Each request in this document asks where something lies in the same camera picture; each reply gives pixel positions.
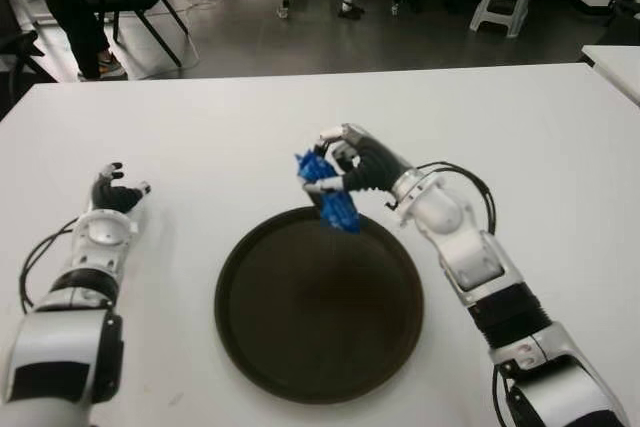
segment concrete floor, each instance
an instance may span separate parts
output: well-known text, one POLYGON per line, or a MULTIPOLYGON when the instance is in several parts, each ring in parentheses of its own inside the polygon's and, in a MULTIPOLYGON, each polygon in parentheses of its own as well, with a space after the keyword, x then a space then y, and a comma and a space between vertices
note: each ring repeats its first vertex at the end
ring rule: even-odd
MULTIPOLYGON (((340 0, 293 0, 287 20, 275 14, 280 0, 170 1, 187 21, 193 48, 162 6, 150 11, 150 20, 184 68, 175 68, 137 18, 123 14, 127 18, 121 20, 121 44, 114 45, 114 51, 131 79, 573 62, 582 45, 604 32, 602 18, 583 15, 564 0, 534 0, 515 40, 486 24, 477 34, 470 32, 475 9, 470 2, 450 14, 443 0, 422 0, 420 14, 403 5, 400 16, 393 17, 390 0, 361 0, 367 13, 353 22, 336 17, 340 0)), ((76 80, 64 33, 55 24, 38 30, 38 45, 47 54, 43 67, 60 81, 76 80)), ((109 37, 111 30, 107 26, 109 37)))

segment blue object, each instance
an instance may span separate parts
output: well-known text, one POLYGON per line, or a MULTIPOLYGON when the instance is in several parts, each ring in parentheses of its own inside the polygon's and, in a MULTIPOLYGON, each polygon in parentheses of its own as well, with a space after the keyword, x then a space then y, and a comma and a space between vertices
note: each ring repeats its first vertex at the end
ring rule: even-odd
MULTIPOLYGON (((315 182, 337 175, 336 169, 324 158, 310 150, 304 155, 296 155, 298 175, 309 182, 315 182)), ((322 206, 320 215, 336 229, 357 234, 360 232, 360 216, 347 192, 320 194, 322 206)))

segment dark brown tray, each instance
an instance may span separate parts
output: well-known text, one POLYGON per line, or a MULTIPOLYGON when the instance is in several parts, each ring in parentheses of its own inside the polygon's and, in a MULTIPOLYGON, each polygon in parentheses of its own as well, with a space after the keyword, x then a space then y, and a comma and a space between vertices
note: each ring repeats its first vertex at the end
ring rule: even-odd
POLYGON ((391 377, 420 336, 420 278, 402 245, 361 216, 361 233, 313 208, 249 232, 216 289, 218 333, 236 366, 285 399, 328 404, 391 377))

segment robotic hand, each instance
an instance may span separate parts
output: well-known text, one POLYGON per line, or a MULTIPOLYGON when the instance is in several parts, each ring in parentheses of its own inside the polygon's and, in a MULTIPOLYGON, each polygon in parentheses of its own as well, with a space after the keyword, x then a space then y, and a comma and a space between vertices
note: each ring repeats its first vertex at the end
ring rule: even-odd
POLYGON ((321 134, 345 175, 306 183, 310 194, 375 188, 390 192, 402 222, 413 219, 438 250, 453 290, 484 334, 489 356, 511 379, 507 404, 518 427, 625 426, 622 405, 569 334, 552 322, 468 202, 352 124, 321 134), (359 163, 354 164, 356 157, 359 163))
POLYGON ((0 427, 89 426, 91 406, 118 390, 122 318, 113 310, 136 225, 127 213, 151 189, 111 185, 105 167, 73 229, 72 255, 51 290, 22 321, 1 390, 0 427))

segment wire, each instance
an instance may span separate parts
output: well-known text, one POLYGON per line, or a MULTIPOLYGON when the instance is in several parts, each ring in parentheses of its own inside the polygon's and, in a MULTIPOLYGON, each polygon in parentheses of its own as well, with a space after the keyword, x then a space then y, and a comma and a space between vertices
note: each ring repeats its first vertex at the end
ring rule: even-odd
POLYGON ((466 177, 468 180, 471 181, 471 183, 473 183, 476 189, 478 189, 478 192, 480 192, 480 195, 482 195, 482 200, 484 201, 485 208, 487 209, 487 232, 489 232, 492 235, 495 234, 496 226, 498 222, 498 215, 496 211, 496 204, 493 199, 493 194, 491 193, 491 190, 489 189, 487 184, 473 172, 463 167, 460 167, 459 165, 452 164, 451 162, 447 162, 443 160, 419 165, 417 168, 422 170, 430 167, 436 167, 431 171, 431 173, 454 172, 456 174, 460 174, 466 177))
POLYGON ((493 366, 493 375, 491 377, 491 398, 493 399, 493 408, 496 411, 496 416, 498 417, 498 423, 500 427, 507 427, 507 424, 504 421, 504 417, 502 417, 502 412, 500 411, 500 404, 498 403, 498 367, 493 366))
POLYGON ((18 278, 18 288, 20 295, 20 305, 22 307, 22 312, 24 312, 25 314, 27 313, 29 307, 33 307, 33 301, 27 293, 27 276, 29 275, 29 272, 34 267, 34 265, 36 265, 36 262, 38 262, 38 260, 40 260, 40 258, 45 254, 45 252, 49 250, 51 245, 56 241, 58 237, 73 232, 73 230, 69 229, 69 227, 71 227, 77 220, 77 217, 70 220, 62 227, 60 227, 57 232, 41 240, 38 245, 36 245, 31 250, 31 252, 29 252, 29 255, 27 255, 27 258, 22 264, 22 271, 20 272, 20 277, 18 278))

